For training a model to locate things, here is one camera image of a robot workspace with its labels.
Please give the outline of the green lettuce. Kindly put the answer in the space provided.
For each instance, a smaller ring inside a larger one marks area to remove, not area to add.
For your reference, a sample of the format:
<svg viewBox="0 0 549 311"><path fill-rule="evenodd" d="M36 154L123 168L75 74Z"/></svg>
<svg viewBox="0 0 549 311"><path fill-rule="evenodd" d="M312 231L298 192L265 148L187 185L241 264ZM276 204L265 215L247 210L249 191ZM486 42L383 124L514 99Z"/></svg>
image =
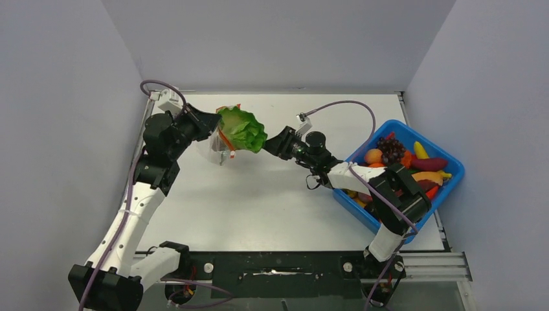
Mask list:
<svg viewBox="0 0 549 311"><path fill-rule="evenodd" d="M231 150L245 150L257 154L268 138L265 126L255 115L239 106L225 106L217 110L218 125Z"/></svg>

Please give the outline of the clear zip bag orange zipper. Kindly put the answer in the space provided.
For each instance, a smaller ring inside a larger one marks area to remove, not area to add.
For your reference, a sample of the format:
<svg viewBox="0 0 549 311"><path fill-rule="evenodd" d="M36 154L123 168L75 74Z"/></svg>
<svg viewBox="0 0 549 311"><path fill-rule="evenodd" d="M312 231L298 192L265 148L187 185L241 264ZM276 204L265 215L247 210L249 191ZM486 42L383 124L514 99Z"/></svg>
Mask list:
<svg viewBox="0 0 549 311"><path fill-rule="evenodd" d="M199 154L215 165L223 166L229 159L234 159L236 150L227 140L220 127L208 138L197 144Z"/></svg>

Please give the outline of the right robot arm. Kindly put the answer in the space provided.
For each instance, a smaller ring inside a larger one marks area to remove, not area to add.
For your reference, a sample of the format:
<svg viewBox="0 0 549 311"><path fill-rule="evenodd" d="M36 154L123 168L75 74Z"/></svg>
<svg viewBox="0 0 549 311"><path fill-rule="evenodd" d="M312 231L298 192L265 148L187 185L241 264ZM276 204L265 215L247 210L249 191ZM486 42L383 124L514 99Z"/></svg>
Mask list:
<svg viewBox="0 0 549 311"><path fill-rule="evenodd" d="M416 224L431 209L425 191L403 165L370 168L337 159L326 148L321 132L310 132L302 139L287 126L266 140L263 148L280 159L294 159L323 187L371 196L381 226L366 248L364 268L374 277L389 269L390 257L408 236L418 232Z"/></svg>

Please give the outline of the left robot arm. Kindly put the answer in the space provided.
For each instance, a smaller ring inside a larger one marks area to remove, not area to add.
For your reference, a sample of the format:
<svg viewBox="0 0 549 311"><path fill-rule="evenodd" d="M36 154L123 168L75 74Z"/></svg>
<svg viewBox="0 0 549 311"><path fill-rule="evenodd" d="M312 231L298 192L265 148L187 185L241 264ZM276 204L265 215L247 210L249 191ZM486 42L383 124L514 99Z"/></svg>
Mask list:
<svg viewBox="0 0 549 311"><path fill-rule="evenodd" d="M156 113L144 122L143 146L131 165L126 197L100 245L68 280L79 310L137 310L145 291L164 276L185 269L188 246L163 242L138 263L139 242L180 171L178 159L194 141L208 139L221 115L190 104L173 115Z"/></svg>

